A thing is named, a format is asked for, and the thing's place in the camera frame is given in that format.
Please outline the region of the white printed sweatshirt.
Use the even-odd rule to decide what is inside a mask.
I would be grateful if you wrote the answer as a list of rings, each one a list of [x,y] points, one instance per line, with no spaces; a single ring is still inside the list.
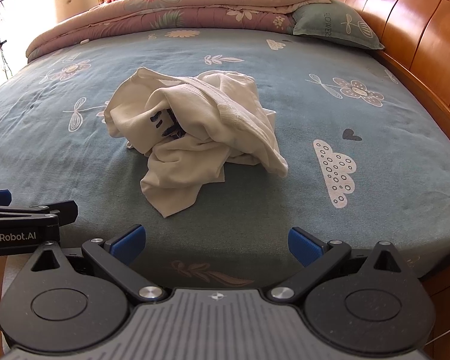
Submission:
[[[252,76],[167,76],[145,67],[122,82],[104,111],[109,135],[147,157],[141,191],[163,217],[192,206],[203,185],[224,182],[225,163],[260,164],[285,177],[275,115],[261,105]]]

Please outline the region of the blue patterned bed sheet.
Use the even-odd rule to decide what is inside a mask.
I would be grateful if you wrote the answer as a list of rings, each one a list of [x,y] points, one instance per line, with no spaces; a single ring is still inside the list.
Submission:
[[[294,226],[417,275],[450,254],[450,140],[369,52],[230,29],[107,37],[0,86],[0,189],[73,200],[77,247],[133,224],[134,267],[183,286],[262,286],[299,268]]]

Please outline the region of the green flower pillow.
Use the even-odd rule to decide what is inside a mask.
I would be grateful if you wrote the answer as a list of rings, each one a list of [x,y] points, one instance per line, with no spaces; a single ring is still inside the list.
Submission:
[[[292,14],[295,36],[308,36],[348,47],[383,50],[379,38],[362,16],[339,0],[313,3]]]

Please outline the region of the pink floral folded quilt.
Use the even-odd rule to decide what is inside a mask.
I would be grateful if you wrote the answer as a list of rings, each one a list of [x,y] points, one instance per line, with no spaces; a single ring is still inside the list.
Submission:
[[[33,61],[84,40],[159,29],[250,29],[291,33],[292,14],[332,0],[117,0],[60,22],[28,46]]]

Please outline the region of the wooden headboard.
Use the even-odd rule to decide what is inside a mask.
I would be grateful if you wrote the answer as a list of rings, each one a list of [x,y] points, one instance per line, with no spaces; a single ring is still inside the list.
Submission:
[[[355,9],[385,49],[381,61],[414,94],[450,139],[450,0],[341,0]],[[425,351],[450,359],[450,257],[424,281],[436,307]]]

